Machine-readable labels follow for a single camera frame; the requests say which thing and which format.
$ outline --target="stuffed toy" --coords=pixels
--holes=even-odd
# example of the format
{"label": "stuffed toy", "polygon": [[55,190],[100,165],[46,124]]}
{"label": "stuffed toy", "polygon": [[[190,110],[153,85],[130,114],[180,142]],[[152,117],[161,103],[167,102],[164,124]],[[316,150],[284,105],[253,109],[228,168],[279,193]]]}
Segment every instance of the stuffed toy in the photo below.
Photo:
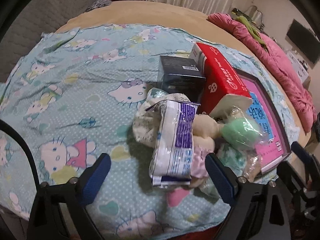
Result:
{"label": "stuffed toy", "polygon": [[192,125],[194,152],[188,188],[199,187],[209,177],[204,160],[209,153],[214,152],[214,139],[220,136],[222,127],[223,124],[218,124],[207,114],[196,114]]}

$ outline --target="black box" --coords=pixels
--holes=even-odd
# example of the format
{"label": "black box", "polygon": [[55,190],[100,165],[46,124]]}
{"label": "black box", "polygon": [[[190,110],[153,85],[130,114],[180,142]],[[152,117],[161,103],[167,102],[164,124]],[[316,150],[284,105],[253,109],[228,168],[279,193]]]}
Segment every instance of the black box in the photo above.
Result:
{"label": "black box", "polygon": [[191,58],[160,56],[157,87],[169,94],[185,94],[191,102],[200,102],[205,77]]}

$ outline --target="barcode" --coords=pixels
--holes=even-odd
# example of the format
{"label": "barcode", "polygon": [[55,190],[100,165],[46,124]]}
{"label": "barcode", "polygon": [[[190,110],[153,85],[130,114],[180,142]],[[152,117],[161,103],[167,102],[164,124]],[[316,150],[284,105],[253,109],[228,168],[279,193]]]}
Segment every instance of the barcode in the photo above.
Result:
{"label": "barcode", "polygon": [[199,71],[196,67],[190,67],[190,66],[182,66],[182,67],[183,67],[183,69]]}

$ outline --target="white package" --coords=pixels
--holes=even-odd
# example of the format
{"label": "white package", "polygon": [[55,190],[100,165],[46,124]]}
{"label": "white package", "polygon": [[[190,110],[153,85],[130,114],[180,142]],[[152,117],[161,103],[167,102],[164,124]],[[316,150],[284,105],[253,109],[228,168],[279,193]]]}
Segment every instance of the white package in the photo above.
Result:
{"label": "white package", "polygon": [[161,179],[167,185],[186,184],[191,179],[192,123],[197,107],[194,103],[163,100],[147,109],[158,111],[162,117],[149,167],[153,185],[162,185]]}

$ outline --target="television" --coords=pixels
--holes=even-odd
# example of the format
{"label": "television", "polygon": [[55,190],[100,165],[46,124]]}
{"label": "television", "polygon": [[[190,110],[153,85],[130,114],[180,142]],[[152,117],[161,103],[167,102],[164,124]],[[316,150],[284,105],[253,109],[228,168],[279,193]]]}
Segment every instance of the television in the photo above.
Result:
{"label": "television", "polygon": [[318,61],[320,58],[320,42],[313,32],[293,19],[287,36],[313,64]]}

